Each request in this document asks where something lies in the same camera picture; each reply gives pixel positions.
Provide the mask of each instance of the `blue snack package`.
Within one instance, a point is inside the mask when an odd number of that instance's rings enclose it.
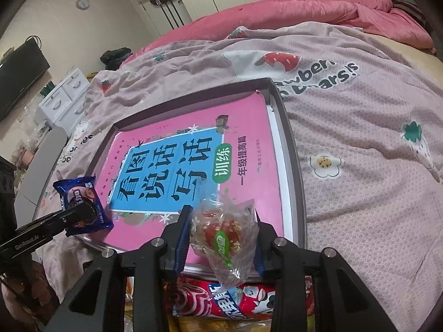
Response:
[[[54,182],[53,186],[60,194],[61,206],[64,210],[83,203],[85,199],[91,201],[96,210],[96,214],[91,216],[91,219],[80,221],[74,226],[66,228],[66,236],[82,235],[114,227],[114,223],[105,214],[97,196],[94,181],[95,177],[84,176]]]

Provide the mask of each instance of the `open box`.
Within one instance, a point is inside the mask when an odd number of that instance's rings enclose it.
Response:
[[[115,123],[87,174],[97,175],[96,191],[115,224],[110,231],[78,236],[99,250],[136,249],[160,236],[183,205],[195,207],[217,191],[234,202],[254,198],[262,221],[306,248],[298,155],[271,79],[195,92]],[[196,179],[202,176],[206,183],[199,191]],[[213,279],[207,261],[192,249],[184,272]]]

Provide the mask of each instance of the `pink blanket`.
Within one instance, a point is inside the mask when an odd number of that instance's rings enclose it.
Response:
[[[175,41],[220,41],[238,26],[251,30],[293,26],[306,21],[361,27],[415,48],[432,48],[429,34],[407,13],[393,8],[391,0],[262,0],[202,17],[172,30],[125,62]]]

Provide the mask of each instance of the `round clock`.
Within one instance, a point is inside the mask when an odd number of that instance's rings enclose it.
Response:
[[[78,0],[76,6],[80,10],[87,10],[89,8],[89,0]]]

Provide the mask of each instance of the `white drawer unit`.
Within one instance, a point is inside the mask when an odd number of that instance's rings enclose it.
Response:
[[[46,120],[50,127],[62,127],[68,136],[84,116],[84,101],[89,82],[76,68],[38,104],[34,120]]]

